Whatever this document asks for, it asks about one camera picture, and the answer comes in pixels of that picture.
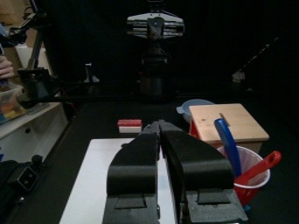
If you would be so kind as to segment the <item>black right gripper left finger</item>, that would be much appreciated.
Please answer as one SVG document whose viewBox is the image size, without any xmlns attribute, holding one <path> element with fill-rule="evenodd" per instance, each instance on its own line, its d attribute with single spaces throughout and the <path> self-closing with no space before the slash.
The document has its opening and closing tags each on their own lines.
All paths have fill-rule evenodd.
<svg viewBox="0 0 299 224">
<path fill-rule="evenodd" d="M 159 123 L 147 125 L 116 153 L 107 170 L 102 224 L 159 224 Z"/>
</svg>

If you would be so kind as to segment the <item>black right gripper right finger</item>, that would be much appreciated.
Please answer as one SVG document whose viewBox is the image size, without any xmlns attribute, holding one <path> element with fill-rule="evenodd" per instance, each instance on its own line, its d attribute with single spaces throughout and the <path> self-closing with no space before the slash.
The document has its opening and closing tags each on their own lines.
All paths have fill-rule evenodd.
<svg viewBox="0 0 299 224">
<path fill-rule="evenodd" d="M 170 122 L 159 128 L 178 224 L 246 224 L 230 161 Z"/>
</svg>

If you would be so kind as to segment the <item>person's hand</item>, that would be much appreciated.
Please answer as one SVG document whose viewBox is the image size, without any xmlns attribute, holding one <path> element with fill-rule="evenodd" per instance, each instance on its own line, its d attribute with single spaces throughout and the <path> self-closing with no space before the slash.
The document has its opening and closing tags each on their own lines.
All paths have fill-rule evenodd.
<svg viewBox="0 0 299 224">
<path fill-rule="evenodd" d="M 0 80 L 11 79 L 15 76 L 14 63 L 4 55 L 0 55 Z"/>
</svg>

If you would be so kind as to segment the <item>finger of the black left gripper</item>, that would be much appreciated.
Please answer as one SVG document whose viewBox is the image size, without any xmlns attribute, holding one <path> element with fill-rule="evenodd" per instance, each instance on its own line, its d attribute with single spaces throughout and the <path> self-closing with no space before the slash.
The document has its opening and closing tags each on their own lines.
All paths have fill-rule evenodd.
<svg viewBox="0 0 299 224">
<path fill-rule="evenodd" d="M 164 35 L 164 19 L 162 17 L 155 18 L 155 39 L 162 39 Z"/>
<path fill-rule="evenodd" d="M 155 40 L 155 19 L 147 19 L 147 38 Z"/>
</svg>

